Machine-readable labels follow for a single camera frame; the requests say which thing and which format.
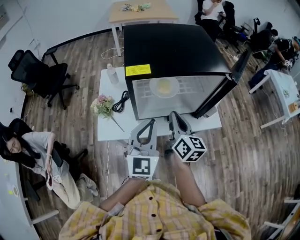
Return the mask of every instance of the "black and white marker cube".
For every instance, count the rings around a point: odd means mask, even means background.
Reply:
[[[172,147],[182,162],[197,162],[207,151],[200,137],[181,135]]]
[[[130,178],[152,178],[159,157],[127,156],[127,164]]]

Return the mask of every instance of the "yellow plaid shirt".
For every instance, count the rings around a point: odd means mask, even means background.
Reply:
[[[245,217],[222,200],[196,208],[183,203],[173,185],[155,180],[146,182],[125,206],[118,203],[109,212],[83,202],[63,226],[59,239],[215,240],[214,226],[228,239],[251,239]]]

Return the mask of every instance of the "woman with long black hair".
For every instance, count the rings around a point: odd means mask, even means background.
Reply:
[[[64,160],[58,167],[51,153],[55,141],[52,132],[30,132],[17,136],[9,127],[0,129],[0,154],[4,159],[21,163],[44,178],[51,175],[52,188],[56,195],[71,209],[77,209],[82,201],[93,201],[97,196],[97,186],[85,174],[74,181],[69,164]]]

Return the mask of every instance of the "wooden floor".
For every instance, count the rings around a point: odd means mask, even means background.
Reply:
[[[228,64],[234,60],[222,50]],[[82,170],[92,176],[100,189],[101,200],[119,188],[127,177],[127,165],[123,148],[117,142],[109,142],[109,178],[107,185],[107,142],[97,141],[97,118],[91,115],[90,104],[99,95],[101,70],[107,63],[121,67],[123,57],[110,60],[101,58],[101,53],[114,47],[111,32],[72,42],[60,47],[55,53],[58,62],[68,64],[71,83],[80,85],[79,90],[66,90],[64,98],[67,110],[62,110],[59,98],[53,101],[52,108],[46,106],[46,99],[35,97],[31,112],[26,118],[35,131],[53,131],[57,140],[66,143],[75,154],[83,148],[89,150],[82,161]],[[227,51],[236,55],[233,49]],[[106,58],[116,52],[104,54]],[[52,65],[50,58],[45,63]],[[300,122],[294,118],[287,123],[285,130],[279,124],[260,129],[260,125],[275,118],[281,109],[272,93],[272,85],[267,83],[264,90],[256,94],[248,93],[247,82],[253,75],[256,61],[251,58],[240,83],[220,103],[218,110],[222,128],[202,131],[202,137],[209,149],[203,161],[191,164],[199,188],[207,201],[221,198],[234,209],[244,214],[251,225],[253,239],[261,238],[268,231],[264,221],[277,222],[285,213],[283,199],[292,196],[300,181]],[[26,111],[30,108],[29,98]],[[166,137],[158,138],[158,150],[164,151]],[[157,166],[156,177],[174,183],[163,158]],[[38,182],[40,176],[23,168],[25,178]],[[38,191],[41,201],[29,200],[33,217],[54,209],[59,215],[36,224],[44,240],[58,238],[61,227],[72,214],[64,203],[52,192],[43,187]]]

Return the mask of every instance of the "yellow warning label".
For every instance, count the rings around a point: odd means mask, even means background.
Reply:
[[[125,68],[126,76],[142,75],[151,73],[150,64],[135,65]]]

